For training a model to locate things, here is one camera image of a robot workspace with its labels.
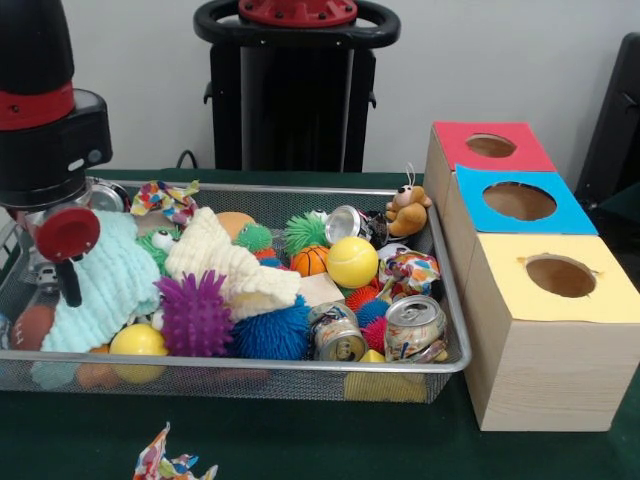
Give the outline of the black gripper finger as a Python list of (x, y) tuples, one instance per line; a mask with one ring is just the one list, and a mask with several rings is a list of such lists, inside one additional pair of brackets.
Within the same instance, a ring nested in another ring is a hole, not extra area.
[(79, 281), (74, 269), (73, 262), (65, 259), (58, 264), (59, 290), (66, 303), (73, 308), (79, 307), (82, 303)]

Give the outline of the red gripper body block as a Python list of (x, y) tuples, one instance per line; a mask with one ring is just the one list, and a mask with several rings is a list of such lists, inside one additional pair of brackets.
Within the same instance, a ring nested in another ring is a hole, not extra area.
[(100, 236), (97, 216), (86, 207), (67, 207), (54, 212), (36, 229), (36, 247), (54, 263), (88, 253)]

